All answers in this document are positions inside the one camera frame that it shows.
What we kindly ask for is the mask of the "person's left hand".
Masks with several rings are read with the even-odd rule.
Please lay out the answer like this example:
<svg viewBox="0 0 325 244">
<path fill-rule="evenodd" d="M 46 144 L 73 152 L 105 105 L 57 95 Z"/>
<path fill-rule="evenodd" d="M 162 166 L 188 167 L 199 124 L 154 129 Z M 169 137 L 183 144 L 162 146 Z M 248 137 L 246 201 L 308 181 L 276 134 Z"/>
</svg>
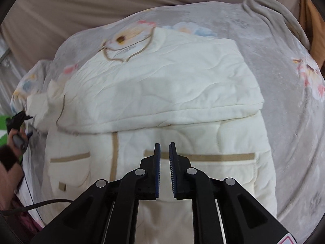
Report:
<svg viewBox="0 0 325 244">
<path fill-rule="evenodd" d="M 16 134 L 20 134 L 26 140 L 26 134 L 22 128 L 20 131 L 11 130 L 8 134 L 7 144 L 1 146 L 1 210 L 9 209 L 15 191 L 24 176 L 23 169 L 19 164 L 19 158 L 23 152 L 13 143 L 13 135 Z"/>
</svg>

